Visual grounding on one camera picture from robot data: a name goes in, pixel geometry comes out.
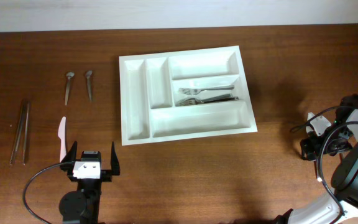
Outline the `small steel teaspoon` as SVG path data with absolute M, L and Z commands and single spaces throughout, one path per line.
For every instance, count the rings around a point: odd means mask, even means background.
M 93 100 L 93 96 L 92 96 L 92 87 L 91 87 L 91 76 L 93 74 L 92 70 L 88 70 L 85 73 L 85 77 L 86 77 L 86 86 L 87 86 L 87 91 L 88 91 L 88 97 L 89 100 L 92 101 Z
M 68 99 L 70 95 L 70 88 L 71 88 L 71 79 L 75 76 L 73 72 L 68 72 L 66 74 L 67 82 L 65 87 L 65 106 L 68 104 Z

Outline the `black handled fork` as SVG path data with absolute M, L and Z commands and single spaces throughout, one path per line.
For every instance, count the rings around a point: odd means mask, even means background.
M 233 96 L 232 94 L 225 94 L 225 95 L 219 95 L 212 98 L 186 98 L 177 103 L 178 106 L 191 106 L 191 105 L 200 105 L 200 104 L 206 104 L 206 103 L 215 103 L 215 102 L 222 102 L 222 101 L 232 101 L 232 100 L 238 100 L 238 96 Z

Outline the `white plastic cutlery tray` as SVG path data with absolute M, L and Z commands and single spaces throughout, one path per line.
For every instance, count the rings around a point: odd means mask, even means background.
M 257 131 L 238 46 L 119 57 L 122 145 Z M 184 95 L 179 88 L 234 85 Z M 186 98 L 238 100 L 178 106 Z

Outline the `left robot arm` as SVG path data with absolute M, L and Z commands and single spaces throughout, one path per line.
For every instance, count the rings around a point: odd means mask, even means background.
M 102 183 L 111 182 L 113 176 L 121 174 L 115 145 L 111 146 L 110 169 L 102 168 L 99 151 L 84 151 L 79 159 L 76 152 L 77 142 L 74 142 L 61 159 L 60 169 L 67 173 L 71 182 L 77 183 L 77 189 L 62 197 L 59 211 L 63 223 L 97 223 Z

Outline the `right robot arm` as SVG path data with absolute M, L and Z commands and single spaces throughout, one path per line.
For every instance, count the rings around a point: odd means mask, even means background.
M 303 208 L 277 216 L 274 224 L 341 223 L 358 217 L 358 95 L 345 96 L 332 110 L 336 114 L 332 123 L 322 112 L 309 113 L 304 124 L 290 130 L 306 130 L 301 157 L 314 162 L 326 193 Z

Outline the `steel fork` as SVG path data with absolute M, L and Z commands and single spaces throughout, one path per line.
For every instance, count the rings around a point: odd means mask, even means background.
M 178 91 L 184 95 L 198 95 L 202 91 L 233 90 L 234 85 L 217 86 L 209 88 L 179 88 Z

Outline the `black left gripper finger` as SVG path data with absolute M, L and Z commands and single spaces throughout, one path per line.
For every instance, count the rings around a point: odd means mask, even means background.
M 77 141 L 75 141 L 70 150 L 67 152 L 66 156 L 61 160 L 61 170 L 73 170 L 76 162 L 77 144 Z
M 119 164 L 119 159 L 117 158 L 114 142 L 112 142 L 112 145 L 111 145 L 110 164 L 111 164 L 111 175 L 119 176 L 120 175 L 120 164 Z

